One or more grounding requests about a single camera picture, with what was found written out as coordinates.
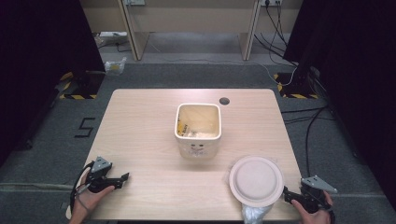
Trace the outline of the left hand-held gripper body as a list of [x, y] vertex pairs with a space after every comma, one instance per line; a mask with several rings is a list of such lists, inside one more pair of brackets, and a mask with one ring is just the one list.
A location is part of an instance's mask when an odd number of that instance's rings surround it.
[[98, 193], [109, 186], [114, 186], [116, 183], [123, 183], [120, 177], [108, 178], [106, 176], [111, 168], [112, 163], [110, 161], [107, 161], [101, 156], [98, 156], [93, 161], [92, 167], [88, 172], [85, 181], [85, 183], [88, 185], [88, 190], [94, 193]]

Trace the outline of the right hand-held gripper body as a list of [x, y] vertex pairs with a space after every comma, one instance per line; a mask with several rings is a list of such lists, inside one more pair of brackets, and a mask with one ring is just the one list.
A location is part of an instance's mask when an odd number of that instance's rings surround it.
[[327, 202], [324, 192], [337, 193], [338, 190], [317, 175], [301, 179], [301, 193], [304, 197], [301, 205], [310, 214], [319, 209], [330, 211], [332, 206]]

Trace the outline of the white paper plate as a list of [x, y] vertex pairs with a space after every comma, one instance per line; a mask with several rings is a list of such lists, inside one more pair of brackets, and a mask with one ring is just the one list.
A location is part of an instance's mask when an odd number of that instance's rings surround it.
[[283, 174], [271, 160], [246, 156], [238, 160], [229, 174], [233, 196], [242, 204], [251, 207], [273, 205], [284, 188]]

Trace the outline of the cream square waste bin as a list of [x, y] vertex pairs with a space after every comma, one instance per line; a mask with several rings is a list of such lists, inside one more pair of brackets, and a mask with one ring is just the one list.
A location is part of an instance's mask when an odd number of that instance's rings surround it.
[[[191, 131], [216, 133], [215, 138], [188, 138], [177, 135], [177, 116], [190, 126]], [[178, 143], [180, 155], [191, 160], [209, 160], [219, 151], [219, 142], [222, 137], [221, 112], [214, 104], [181, 104], [177, 108], [174, 135]]]

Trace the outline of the person's left hand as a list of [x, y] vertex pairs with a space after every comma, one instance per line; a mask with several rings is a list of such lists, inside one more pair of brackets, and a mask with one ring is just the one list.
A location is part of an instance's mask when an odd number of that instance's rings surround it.
[[98, 193], [84, 189], [81, 193], [77, 194], [71, 215], [83, 214], [88, 217], [97, 205], [114, 189], [114, 186], [109, 186]]

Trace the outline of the person's right hand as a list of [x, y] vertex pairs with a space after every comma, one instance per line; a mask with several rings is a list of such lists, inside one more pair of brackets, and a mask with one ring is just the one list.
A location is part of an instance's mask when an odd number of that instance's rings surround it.
[[291, 204], [301, 216], [299, 224], [333, 224], [332, 215], [329, 211], [318, 210], [316, 213], [310, 214], [298, 201], [292, 200]]

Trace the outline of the yellow wrapper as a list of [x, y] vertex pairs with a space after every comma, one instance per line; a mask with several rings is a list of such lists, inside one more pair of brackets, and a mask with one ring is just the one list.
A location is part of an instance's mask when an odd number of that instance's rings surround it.
[[183, 136], [183, 137], [187, 137], [188, 134], [190, 133], [190, 126], [186, 123], [184, 119], [181, 118], [181, 116], [177, 116], [176, 131], [178, 136]]

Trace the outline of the white crumpled paper scraps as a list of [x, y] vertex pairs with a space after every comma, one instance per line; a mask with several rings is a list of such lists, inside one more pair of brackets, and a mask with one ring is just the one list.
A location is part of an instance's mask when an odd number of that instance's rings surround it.
[[185, 133], [183, 136], [188, 137], [188, 138], [206, 139], [206, 138], [215, 138], [218, 135], [216, 133], [204, 133], [204, 132], [198, 132], [198, 131], [191, 131], [191, 132]]

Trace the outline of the small clear plastic bag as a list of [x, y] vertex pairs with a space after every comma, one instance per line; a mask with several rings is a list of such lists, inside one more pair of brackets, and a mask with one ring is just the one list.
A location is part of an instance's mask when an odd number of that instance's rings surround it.
[[106, 74], [108, 76], [119, 76], [124, 70], [124, 66], [126, 64], [126, 61], [127, 61], [127, 58], [123, 57], [119, 61], [107, 61], [107, 62], [105, 62]]

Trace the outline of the black curtain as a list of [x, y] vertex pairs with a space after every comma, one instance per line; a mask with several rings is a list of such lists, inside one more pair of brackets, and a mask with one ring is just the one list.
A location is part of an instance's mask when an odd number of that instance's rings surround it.
[[303, 0], [285, 58], [319, 70], [352, 146], [396, 210], [396, 0]]
[[64, 74], [103, 69], [80, 0], [0, 0], [0, 166]]

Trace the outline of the black yellow striped base plate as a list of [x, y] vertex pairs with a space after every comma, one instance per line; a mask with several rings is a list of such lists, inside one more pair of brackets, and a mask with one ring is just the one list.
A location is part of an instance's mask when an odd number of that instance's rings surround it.
[[293, 73], [277, 73], [274, 78], [283, 98], [318, 99], [307, 78], [295, 77]]
[[75, 77], [72, 72], [60, 78], [63, 85], [59, 98], [71, 100], [95, 99], [104, 80], [105, 73], [87, 71], [82, 77]]

